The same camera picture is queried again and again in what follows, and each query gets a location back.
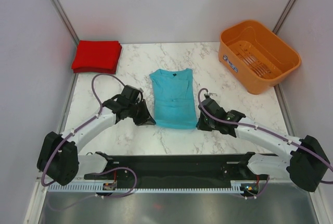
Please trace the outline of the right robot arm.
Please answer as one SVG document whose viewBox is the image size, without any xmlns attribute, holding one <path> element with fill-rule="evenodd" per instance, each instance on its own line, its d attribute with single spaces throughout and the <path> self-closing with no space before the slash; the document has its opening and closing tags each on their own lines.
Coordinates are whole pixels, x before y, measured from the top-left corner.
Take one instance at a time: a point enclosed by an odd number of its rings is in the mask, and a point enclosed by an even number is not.
<svg viewBox="0 0 333 224">
<path fill-rule="evenodd" d="M 207 97 L 199 103 L 200 117 L 197 129 L 218 131 L 223 135 L 250 141 L 269 150 L 272 155 L 248 152 L 238 166 L 239 175 L 250 179 L 254 175 L 274 178 L 288 177 L 296 186 L 315 192 L 323 177 L 332 168 L 319 141 L 307 135 L 305 138 L 285 135 L 256 123 L 236 110 L 225 111 Z"/>
</svg>

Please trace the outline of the turquoise t shirt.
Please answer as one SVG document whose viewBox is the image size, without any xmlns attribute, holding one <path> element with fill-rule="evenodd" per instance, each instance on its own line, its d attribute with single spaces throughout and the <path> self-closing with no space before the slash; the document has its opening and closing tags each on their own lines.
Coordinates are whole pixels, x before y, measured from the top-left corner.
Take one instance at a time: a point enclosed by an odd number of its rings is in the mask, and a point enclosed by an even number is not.
<svg viewBox="0 0 333 224">
<path fill-rule="evenodd" d="M 154 118 L 158 126 L 172 129 L 194 129 L 197 123 L 193 93 L 193 70 L 151 73 L 154 95 Z"/>
</svg>

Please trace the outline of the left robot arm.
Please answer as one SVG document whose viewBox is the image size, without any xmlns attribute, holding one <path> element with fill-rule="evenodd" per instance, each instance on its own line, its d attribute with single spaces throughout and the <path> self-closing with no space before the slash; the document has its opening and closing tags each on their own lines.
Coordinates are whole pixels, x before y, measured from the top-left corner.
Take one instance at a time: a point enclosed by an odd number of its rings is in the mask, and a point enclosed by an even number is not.
<svg viewBox="0 0 333 224">
<path fill-rule="evenodd" d="M 46 135 L 37 168 L 60 185 L 69 184 L 76 176 L 98 174 L 112 177 L 114 166 L 104 154 L 81 156 L 80 151 L 95 137 L 121 120 L 131 118 L 136 126 L 155 125 L 140 89 L 126 85 L 120 94 L 100 104 L 97 112 L 77 127 L 62 133 Z"/>
</svg>

